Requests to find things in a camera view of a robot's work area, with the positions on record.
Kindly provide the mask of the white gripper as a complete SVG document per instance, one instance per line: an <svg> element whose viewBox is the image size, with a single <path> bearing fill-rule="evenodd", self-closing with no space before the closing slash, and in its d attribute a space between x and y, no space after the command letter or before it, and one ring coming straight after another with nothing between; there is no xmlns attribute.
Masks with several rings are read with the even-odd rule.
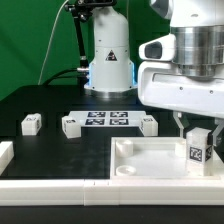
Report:
<svg viewBox="0 0 224 224"><path fill-rule="evenodd" d="M184 113L215 117L216 128L207 135L207 144L222 141L224 129L224 77L193 79L166 62L143 62L138 70L138 97L143 105L172 110L179 136L189 125Z"/></svg>

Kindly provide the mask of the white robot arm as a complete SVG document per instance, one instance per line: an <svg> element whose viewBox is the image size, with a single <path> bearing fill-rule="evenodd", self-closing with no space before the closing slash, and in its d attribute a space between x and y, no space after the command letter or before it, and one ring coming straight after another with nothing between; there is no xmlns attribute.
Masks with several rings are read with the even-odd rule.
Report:
<svg viewBox="0 0 224 224"><path fill-rule="evenodd" d="M224 128L224 0L150 0L170 21L170 33L139 47L133 77L128 23L108 3L93 10L95 57L85 90L105 98L138 90L142 104L214 117L217 143Z"/></svg>

